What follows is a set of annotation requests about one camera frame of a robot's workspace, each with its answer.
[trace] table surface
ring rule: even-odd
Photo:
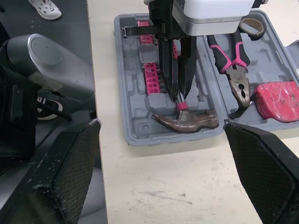
[[[108,223],[262,223],[240,183],[224,133],[178,144],[128,145],[121,118],[114,18],[146,13],[147,7],[143,0],[87,1]],[[261,9],[285,46],[299,39],[298,0],[270,0]],[[274,133],[299,156],[299,128]]]

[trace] red pouch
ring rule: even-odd
[[[273,82],[255,90],[256,107],[264,119],[288,123],[299,120],[299,88],[295,82]]]

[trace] hammer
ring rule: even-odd
[[[176,132],[194,133],[203,128],[216,128],[218,118],[214,111],[207,111],[199,116],[191,114],[185,102],[183,94],[178,91],[177,97],[177,119],[168,119],[158,114],[151,116],[159,124]]]

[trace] gray tool case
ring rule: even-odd
[[[285,48],[264,12],[252,10],[249,16],[262,21],[266,27],[266,33],[257,41],[251,41],[247,34],[242,34],[244,48],[250,58],[246,76],[250,82],[251,94],[258,85],[266,82],[293,80],[298,84],[296,69],[299,68],[299,42]],[[214,54],[205,36],[197,38],[197,69],[186,102],[194,114],[207,110],[216,111],[219,126],[215,129],[202,129],[197,133],[176,133],[151,118],[152,113],[175,118],[176,104],[167,93],[146,94],[142,64],[156,62],[158,65],[158,49],[141,46],[138,37],[123,39],[121,36],[121,27],[136,26],[138,21],[150,22],[148,14],[124,14],[114,20],[122,121],[127,142],[133,146],[148,146],[210,138],[222,133],[225,120],[238,109],[238,103],[227,77],[217,71]],[[216,40],[225,53],[231,56],[228,35],[216,35]],[[234,122],[266,131],[299,126],[299,121],[280,123],[274,119],[263,119],[254,103]]]

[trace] pliers handle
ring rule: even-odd
[[[207,42],[209,44],[209,47],[214,52],[215,57],[215,65],[218,69],[218,71],[221,74],[225,74],[225,71],[233,65],[239,65],[244,68],[247,68],[247,66],[250,64],[250,60],[245,53],[242,37],[240,34],[240,31],[237,30],[235,33],[231,34],[232,44],[234,46],[233,49],[233,57],[234,60],[231,61],[227,54],[224,53],[224,51],[221,49],[219,44],[217,43],[214,35],[208,35],[207,36]]]

